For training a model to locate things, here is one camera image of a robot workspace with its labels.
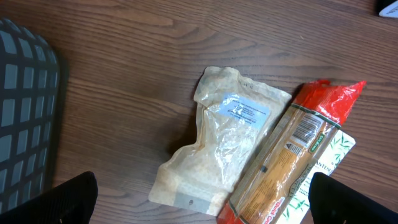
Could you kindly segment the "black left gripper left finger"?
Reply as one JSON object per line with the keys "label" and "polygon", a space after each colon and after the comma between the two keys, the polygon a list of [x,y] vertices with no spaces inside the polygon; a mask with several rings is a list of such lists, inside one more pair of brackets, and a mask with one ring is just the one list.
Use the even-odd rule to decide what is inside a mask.
{"label": "black left gripper left finger", "polygon": [[98,197],[93,172],[84,172],[1,215],[1,224],[88,224]]}

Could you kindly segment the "beige vacuum food pouch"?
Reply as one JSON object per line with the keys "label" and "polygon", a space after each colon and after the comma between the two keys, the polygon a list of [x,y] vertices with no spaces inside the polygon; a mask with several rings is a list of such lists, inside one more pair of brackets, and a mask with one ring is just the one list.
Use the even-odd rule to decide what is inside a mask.
{"label": "beige vacuum food pouch", "polygon": [[216,216],[291,100],[230,67],[206,67],[194,94],[195,143],[157,172],[149,200]]}

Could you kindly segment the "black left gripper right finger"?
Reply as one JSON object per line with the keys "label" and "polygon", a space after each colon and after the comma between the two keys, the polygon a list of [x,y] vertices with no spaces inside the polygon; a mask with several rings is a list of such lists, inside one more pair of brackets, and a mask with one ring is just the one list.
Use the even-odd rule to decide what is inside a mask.
{"label": "black left gripper right finger", "polygon": [[314,224],[397,224],[396,212],[321,172],[313,175],[308,199]]}

